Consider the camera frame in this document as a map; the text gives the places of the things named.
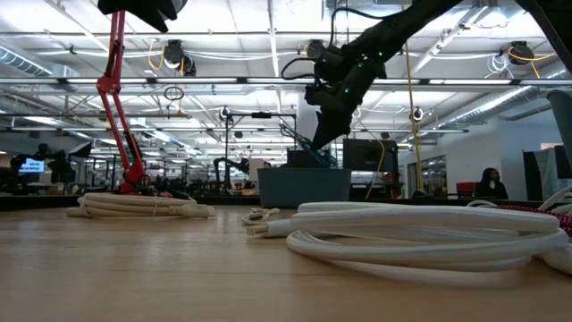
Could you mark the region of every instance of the person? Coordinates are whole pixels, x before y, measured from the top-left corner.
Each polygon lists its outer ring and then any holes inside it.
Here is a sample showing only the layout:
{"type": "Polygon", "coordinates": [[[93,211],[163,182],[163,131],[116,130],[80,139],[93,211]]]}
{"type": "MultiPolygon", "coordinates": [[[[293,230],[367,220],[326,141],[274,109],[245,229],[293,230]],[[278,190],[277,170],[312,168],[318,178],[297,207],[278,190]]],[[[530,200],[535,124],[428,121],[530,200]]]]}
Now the person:
{"type": "Polygon", "coordinates": [[[483,171],[483,178],[476,187],[477,198],[487,199],[508,199],[509,195],[501,182],[499,172],[494,168],[486,168],[483,171]]]}

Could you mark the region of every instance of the table surface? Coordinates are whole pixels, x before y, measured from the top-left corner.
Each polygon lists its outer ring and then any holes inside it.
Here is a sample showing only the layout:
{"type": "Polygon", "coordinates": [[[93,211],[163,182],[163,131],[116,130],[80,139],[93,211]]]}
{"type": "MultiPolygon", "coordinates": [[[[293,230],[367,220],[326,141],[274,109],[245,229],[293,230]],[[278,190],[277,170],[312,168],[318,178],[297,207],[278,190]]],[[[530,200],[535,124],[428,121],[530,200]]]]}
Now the table surface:
{"type": "Polygon", "coordinates": [[[543,263],[369,275],[248,239],[248,208],[216,209],[208,220],[0,213],[0,321],[570,320],[572,277],[543,263]]]}

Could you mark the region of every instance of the desk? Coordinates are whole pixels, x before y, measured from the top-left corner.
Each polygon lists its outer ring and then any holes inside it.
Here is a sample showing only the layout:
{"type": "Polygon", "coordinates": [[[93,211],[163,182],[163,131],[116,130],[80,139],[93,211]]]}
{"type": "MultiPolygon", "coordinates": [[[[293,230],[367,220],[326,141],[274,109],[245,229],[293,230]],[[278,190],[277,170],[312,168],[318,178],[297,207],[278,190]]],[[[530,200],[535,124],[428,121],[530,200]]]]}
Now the desk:
{"type": "Polygon", "coordinates": [[[293,253],[283,239],[247,240],[247,212],[0,213],[0,321],[570,320],[572,277],[543,263],[488,275],[366,275],[293,253]]]}

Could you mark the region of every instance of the blue container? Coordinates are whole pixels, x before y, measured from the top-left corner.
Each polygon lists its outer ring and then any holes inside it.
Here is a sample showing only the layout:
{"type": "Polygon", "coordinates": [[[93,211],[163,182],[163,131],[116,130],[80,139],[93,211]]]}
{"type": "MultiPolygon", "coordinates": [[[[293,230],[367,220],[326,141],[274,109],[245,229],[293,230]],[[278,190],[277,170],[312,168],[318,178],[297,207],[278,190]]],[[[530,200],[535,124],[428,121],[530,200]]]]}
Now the blue container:
{"type": "Polygon", "coordinates": [[[348,201],[351,170],[258,169],[258,189],[264,208],[297,208],[307,202],[348,201]]]}

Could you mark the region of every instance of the coiled white cable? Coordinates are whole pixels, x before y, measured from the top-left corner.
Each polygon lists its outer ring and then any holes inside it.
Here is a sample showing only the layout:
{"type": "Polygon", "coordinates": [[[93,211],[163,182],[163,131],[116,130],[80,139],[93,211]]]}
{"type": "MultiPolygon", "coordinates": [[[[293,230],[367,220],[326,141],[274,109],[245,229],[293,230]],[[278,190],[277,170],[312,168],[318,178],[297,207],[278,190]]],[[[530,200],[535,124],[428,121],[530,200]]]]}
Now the coiled white cable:
{"type": "Polygon", "coordinates": [[[311,203],[300,206],[292,219],[265,227],[251,229],[249,234],[274,237],[273,233],[290,233],[287,243],[291,250],[322,260],[489,272],[522,267],[537,256],[572,275],[568,235],[559,229],[557,218],[544,214],[493,208],[311,203]],[[358,237],[374,244],[324,241],[319,238],[324,234],[358,237]]]}

